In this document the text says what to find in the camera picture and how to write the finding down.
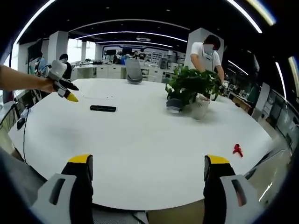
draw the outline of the ceiling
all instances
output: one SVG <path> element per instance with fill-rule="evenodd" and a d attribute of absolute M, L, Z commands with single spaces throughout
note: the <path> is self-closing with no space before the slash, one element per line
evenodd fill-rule
<path fill-rule="evenodd" d="M 35 7 L 41 4 L 35 1 Z M 264 3 L 275 15 L 278 22 L 270 27 L 262 16 L 246 1 L 238 0 L 257 22 L 263 34 L 258 34 L 247 19 L 226 0 L 198 0 L 196 4 L 168 4 L 159 2 L 138 2 L 135 5 L 113 3 L 98 0 L 56 0 L 45 9 L 29 26 L 20 39 L 20 44 L 48 38 L 58 30 L 68 31 L 69 38 L 115 31 L 138 31 L 173 36 L 188 40 L 188 34 L 203 27 L 225 40 L 227 50 L 223 58 L 223 67 L 230 67 L 231 60 L 248 70 L 248 51 L 254 53 L 261 66 L 260 82 L 267 82 L 282 92 L 281 80 L 275 67 L 275 61 L 284 64 L 285 57 L 293 55 L 292 48 L 274 48 L 285 35 L 292 37 L 294 30 L 289 21 L 293 21 L 294 10 L 288 1 L 265 0 Z M 138 34 L 114 33 L 82 38 L 84 41 L 136 41 Z M 157 35 L 143 35 L 151 42 L 172 46 L 173 50 L 185 52 L 186 42 Z M 292 75 L 284 74 L 288 87 L 294 89 Z"/>

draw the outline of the office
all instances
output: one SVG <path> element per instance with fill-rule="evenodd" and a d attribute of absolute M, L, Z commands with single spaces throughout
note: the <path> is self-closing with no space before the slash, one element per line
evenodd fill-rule
<path fill-rule="evenodd" d="M 60 173 L 71 157 L 90 153 L 94 160 L 94 203 L 160 212 L 203 199 L 202 171 L 207 154 L 226 158 L 237 175 L 250 173 L 251 178 L 257 179 L 255 165 L 263 159 L 261 168 L 282 154 L 285 161 L 279 169 L 283 176 L 298 144 L 294 106 L 297 86 L 293 76 L 296 69 L 286 72 L 287 66 L 295 64 L 292 52 L 273 59 L 269 46 L 261 50 L 261 36 L 267 37 L 263 31 L 275 24 L 271 16 L 259 12 L 246 18 L 240 10 L 243 5 L 232 1 L 219 2 L 217 7 L 215 3 L 203 3 L 206 10 L 199 15 L 198 23 L 180 19 L 196 14 L 195 9 L 183 6 L 149 6 L 134 13 L 125 7 L 95 2 L 93 7 L 74 4 L 67 11 L 68 4 L 62 0 L 53 2 L 20 37 L 18 51 L 12 51 L 12 67 L 17 65 L 18 71 L 30 74 L 38 74 L 41 58 L 51 64 L 68 54 L 72 66 L 69 79 L 79 88 L 71 91 L 78 103 L 59 98 L 56 93 L 45 97 L 38 91 L 16 92 L 22 103 L 34 105 L 28 115 L 24 151 L 37 172 L 49 179 L 53 173 Z M 247 8 L 247 14 L 256 9 L 250 5 L 242 9 Z M 211 11 L 215 16 L 207 20 Z M 53 13 L 58 16 L 44 24 Z M 220 64 L 213 63 L 214 52 L 210 60 L 202 55 L 199 61 L 206 70 L 215 72 L 215 79 L 220 72 L 214 67 L 220 65 L 224 77 L 219 91 L 207 87 L 203 91 L 192 89 L 189 105 L 182 95 L 170 94 L 186 89 L 186 82 L 177 82 L 180 88 L 173 85 L 174 70 L 183 75 L 182 71 L 189 72 L 183 66 L 196 67 L 191 58 L 192 46 L 195 42 L 204 43 L 209 35 L 219 39 L 220 47 L 212 50 L 217 51 Z M 32 46 L 39 47 L 43 56 L 32 57 L 27 63 Z M 213 78 L 208 81 L 215 87 Z M 165 91 L 167 83 L 172 92 Z M 194 99 L 193 93 L 201 93 L 205 100 L 198 95 Z M 116 111 L 94 112 L 89 110 L 91 105 L 116 107 Z M 193 114 L 199 105 L 205 111 Z M 8 128 L 9 136 L 23 157 L 24 132 L 15 128 Z M 283 151 L 273 149 L 278 143 Z M 242 149 L 242 158 L 233 154 L 236 144 Z M 272 178 L 264 179 L 264 186 L 257 188 L 256 195 L 256 201 L 260 200 L 263 206 L 274 197 L 274 186 L 278 189 L 282 183 L 281 180 L 272 184 L 271 190 L 266 191 Z M 149 221 L 151 215 L 152 220 L 156 219 L 157 213 L 149 212 Z"/>

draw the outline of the white flower pot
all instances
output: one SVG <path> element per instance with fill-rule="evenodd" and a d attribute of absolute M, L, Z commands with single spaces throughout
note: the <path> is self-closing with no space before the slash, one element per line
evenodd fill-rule
<path fill-rule="evenodd" d="M 203 95 L 199 94 L 195 102 L 191 105 L 192 112 L 191 116 L 192 118 L 196 120 L 203 119 L 204 116 L 206 115 L 207 108 L 209 107 L 210 104 L 210 99 L 204 97 Z"/>

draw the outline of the potted plant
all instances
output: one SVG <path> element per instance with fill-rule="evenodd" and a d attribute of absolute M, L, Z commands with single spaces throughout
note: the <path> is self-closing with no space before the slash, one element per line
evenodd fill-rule
<path fill-rule="evenodd" d="M 202 94 L 207 101 L 211 94 L 215 94 L 214 100 L 216 100 L 220 86 L 218 75 L 212 71 L 200 72 L 189 69 L 188 66 L 181 70 L 175 69 L 174 76 L 165 87 L 168 92 L 166 106 L 181 111 L 186 105 L 203 99 L 203 97 L 197 98 L 198 93 Z"/>

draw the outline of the pillar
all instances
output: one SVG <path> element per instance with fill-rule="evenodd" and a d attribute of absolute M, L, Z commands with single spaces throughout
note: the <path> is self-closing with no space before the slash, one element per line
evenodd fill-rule
<path fill-rule="evenodd" d="M 48 63 L 59 59 L 62 54 L 67 53 L 68 32 L 57 31 L 50 35 L 48 46 Z"/>
<path fill-rule="evenodd" d="M 102 51 L 103 51 L 103 45 L 96 44 L 95 45 L 95 56 L 94 56 L 95 60 L 102 59 L 102 57 L 103 57 Z"/>
<path fill-rule="evenodd" d="M 85 61 L 86 59 L 86 41 L 82 41 L 82 48 L 81 48 L 81 61 Z"/>
<path fill-rule="evenodd" d="M 203 42 L 209 35 L 214 35 L 214 36 L 218 37 L 220 40 L 221 46 L 217 52 L 219 54 L 220 61 L 222 62 L 223 51 L 224 51 L 224 40 L 206 29 L 199 28 L 199 29 L 194 30 L 193 32 L 189 33 L 187 50 L 186 50 L 186 58 L 185 58 L 185 63 L 184 63 L 185 66 L 190 67 L 192 65 L 191 58 L 190 58 L 192 44 L 194 42 Z"/>

